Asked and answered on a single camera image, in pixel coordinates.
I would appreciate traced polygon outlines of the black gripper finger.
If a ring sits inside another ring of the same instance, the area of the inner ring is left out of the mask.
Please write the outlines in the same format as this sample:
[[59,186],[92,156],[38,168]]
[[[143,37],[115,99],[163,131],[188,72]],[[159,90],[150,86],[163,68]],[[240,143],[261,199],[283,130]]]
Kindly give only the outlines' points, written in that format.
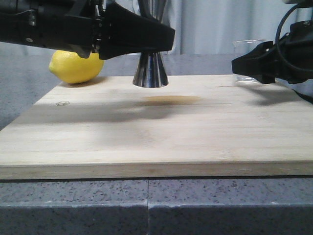
[[147,19],[157,20],[157,0],[138,0],[140,15]]
[[108,1],[102,13],[100,34],[99,57],[108,60],[130,53],[170,51],[175,30]]

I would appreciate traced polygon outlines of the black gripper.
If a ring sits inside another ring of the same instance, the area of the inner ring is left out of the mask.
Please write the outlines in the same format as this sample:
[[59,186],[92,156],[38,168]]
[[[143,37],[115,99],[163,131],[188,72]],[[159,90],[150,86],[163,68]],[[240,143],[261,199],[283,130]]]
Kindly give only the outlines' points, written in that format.
[[[313,22],[301,21],[290,26],[290,32],[276,43],[283,75],[290,84],[313,78]],[[260,43],[251,52],[231,62],[232,72],[254,78],[261,84],[275,83],[279,62],[273,41]]]
[[100,0],[2,0],[0,40],[89,58]]

